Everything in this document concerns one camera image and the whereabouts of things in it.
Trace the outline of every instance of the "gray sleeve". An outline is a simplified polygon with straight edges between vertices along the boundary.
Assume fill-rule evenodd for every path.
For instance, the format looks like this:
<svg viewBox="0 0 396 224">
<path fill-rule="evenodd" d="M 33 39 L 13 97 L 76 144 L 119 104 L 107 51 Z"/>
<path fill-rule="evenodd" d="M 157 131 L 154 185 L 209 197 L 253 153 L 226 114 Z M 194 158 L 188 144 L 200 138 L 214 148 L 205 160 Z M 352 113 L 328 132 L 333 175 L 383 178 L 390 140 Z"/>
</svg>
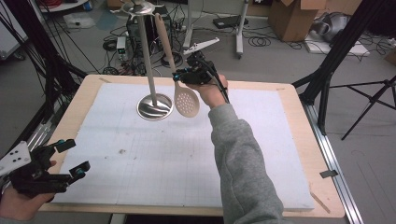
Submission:
<svg viewBox="0 0 396 224">
<path fill-rule="evenodd" d="M 250 125 L 238 119 L 232 105 L 213 108 L 209 118 L 224 223 L 291 223 L 282 217 L 283 204 L 265 172 L 262 151 Z"/>
<path fill-rule="evenodd" d="M 0 217 L 0 223 L 1 224 L 33 224 L 33 220 L 17 221 L 17 220 L 14 220 L 14 219 L 8 219 L 8 218 Z"/>
</svg>

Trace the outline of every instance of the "gray floor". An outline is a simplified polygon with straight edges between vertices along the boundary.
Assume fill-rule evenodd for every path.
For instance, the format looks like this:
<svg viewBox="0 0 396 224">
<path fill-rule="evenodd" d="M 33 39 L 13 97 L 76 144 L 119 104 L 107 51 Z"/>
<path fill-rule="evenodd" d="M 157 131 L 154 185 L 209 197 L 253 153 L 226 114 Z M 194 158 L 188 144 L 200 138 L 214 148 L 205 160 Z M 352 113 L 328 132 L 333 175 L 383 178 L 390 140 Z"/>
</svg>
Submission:
<svg viewBox="0 0 396 224">
<path fill-rule="evenodd" d="M 106 11 L 106 3 L 97 1 L 95 10 L 89 12 L 96 26 L 90 29 L 73 31 L 70 35 L 93 64 L 100 68 L 105 65 L 106 52 L 102 49 L 103 38 L 112 29 L 125 24 Z M 214 29 L 213 15 L 204 15 L 195 25 Z M 266 27 L 265 19 L 249 18 L 247 28 Z M 267 33 L 270 28 L 255 30 Z M 196 30 L 193 42 L 202 42 L 218 37 L 220 42 L 203 50 L 206 58 L 212 60 L 218 71 L 230 80 L 291 83 L 314 72 L 325 55 L 310 54 L 303 46 L 293 49 L 286 43 L 271 40 L 267 47 L 252 47 L 244 38 L 244 54 L 238 60 L 235 55 L 234 32 L 229 34 Z M 64 38 L 72 63 L 84 71 L 93 68 L 74 47 Z M 374 49 L 375 45 L 366 46 Z M 348 56 L 341 63 L 332 79 L 332 85 L 382 81 L 396 75 L 396 67 L 384 59 L 384 55 L 371 51 L 369 57 L 360 62 Z M 168 68 L 158 67 L 163 77 L 170 77 Z M 20 62 L 9 59 L 0 63 L 0 148 L 2 154 L 9 149 L 17 136 L 44 102 L 43 91 L 29 60 Z M 374 94 L 382 85 L 361 87 L 360 90 Z M 381 100 L 393 104 L 391 91 Z M 351 135 L 341 141 L 343 134 L 360 115 L 368 100 L 347 88 L 331 89 L 326 130 L 332 148 L 340 162 L 342 171 L 361 212 L 364 223 L 394 223 L 396 219 L 396 161 L 395 120 L 393 110 L 375 105 L 359 123 Z M 107 223 L 109 214 L 85 213 L 40 213 L 35 223 Z M 296 223 L 347 223 L 339 219 L 307 219 L 291 217 Z"/>
</svg>

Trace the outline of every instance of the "cardboard box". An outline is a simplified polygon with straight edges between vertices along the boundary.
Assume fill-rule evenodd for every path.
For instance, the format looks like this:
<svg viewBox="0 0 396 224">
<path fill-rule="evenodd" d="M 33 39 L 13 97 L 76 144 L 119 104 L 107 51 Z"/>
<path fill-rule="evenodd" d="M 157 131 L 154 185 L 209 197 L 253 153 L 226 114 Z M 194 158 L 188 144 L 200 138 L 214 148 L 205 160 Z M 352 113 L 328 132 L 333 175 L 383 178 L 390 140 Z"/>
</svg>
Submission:
<svg viewBox="0 0 396 224">
<path fill-rule="evenodd" d="M 125 3 L 131 2 L 131 0 L 124 0 Z M 111 10 L 118 10 L 122 7 L 124 3 L 120 0 L 107 0 L 107 7 Z"/>
<path fill-rule="evenodd" d="M 303 41 L 326 0 L 275 0 L 268 23 L 282 41 Z"/>
<path fill-rule="evenodd" d="M 385 57 L 385 60 L 396 65 L 396 49 L 393 49 L 390 53 L 388 53 L 387 57 Z"/>
<path fill-rule="evenodd" d="M 361 0 L 327 0 L 326 8 L 320 10 L 318 14 L 321 15 L 324 12 L 342 12 L 351 16 L 360 4 Z"/>
</svg>

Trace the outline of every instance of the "slotted spoon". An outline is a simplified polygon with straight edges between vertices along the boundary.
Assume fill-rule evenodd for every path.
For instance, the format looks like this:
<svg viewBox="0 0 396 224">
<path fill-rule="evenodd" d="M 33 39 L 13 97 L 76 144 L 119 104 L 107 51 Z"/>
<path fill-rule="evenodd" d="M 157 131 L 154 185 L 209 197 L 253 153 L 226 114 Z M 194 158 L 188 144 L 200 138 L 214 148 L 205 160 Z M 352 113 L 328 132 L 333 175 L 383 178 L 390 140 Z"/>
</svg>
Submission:
<svg viewBox="0 0 396 224">
<path fill-rule="evenodd" d="M 163 43 L 163 50 L 166 54 L 166 59 L 173 73 L 176 72 L 175 62 L 172 55 L 171 46 L 169 44 L 168 34 L 166 33 L 165 24 L 160 14 L 155 14 L 155 25 L 157 33 Z M 193 118 L 199 111 L 199 99 L 192 89 L 181 87 L 178 82 L 175 82 L 175 107 L 182 116 Z"/>
</svg>

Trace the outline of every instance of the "desk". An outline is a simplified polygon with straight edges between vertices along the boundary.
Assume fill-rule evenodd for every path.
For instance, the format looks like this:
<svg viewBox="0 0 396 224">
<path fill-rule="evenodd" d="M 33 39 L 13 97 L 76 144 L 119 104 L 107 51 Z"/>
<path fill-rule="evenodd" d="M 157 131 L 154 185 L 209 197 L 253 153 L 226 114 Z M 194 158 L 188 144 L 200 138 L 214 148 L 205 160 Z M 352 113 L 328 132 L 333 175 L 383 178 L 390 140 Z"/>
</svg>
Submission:
<svg viewBox="0 0 396 224">
<path fill-rule="evenodd" d="M 85 119 L 96 93 L 103 83 L 146 84 L 146 77 L 113 77 L 90 75 L 85 77 L 81 87 L 66 110 L 49 143 L 59 139 L 75 138 L 78 129 Z M 156 77 L 157 85 L 173 86 L 172 78 Z M 309 183 L 311 195 L 314 198 L 315 209 L 309 212 L 285 212 L 285 217 L 343 217 L 345 211 L 338 193 L 330 178 L 323 179 L 319 173 L 326 171 L 327 166 L 322 158 L 317 140 L 306 118 L 297 92 L 290 84 L 258 83 L 229 81 L 229 89 L 278 91 L 285 108 L 290 131 L 295 139 L 295 146 L 304 167 Z M 58 163 L 51 168 L 53 173 L 59 173 L 65 153 L 55 154 L 53 159 Z M 194 215 L 194 216 L 221 216 L 220 208 L 203 207 L 164 207 L 164 206 L 131 206 L 109 204 L 70 204 L 48 203 L 42 206 L 41 211 L 63 212 L 100 212 L 122 214 L 156 214 L 156 215 Z"/>
</svg>

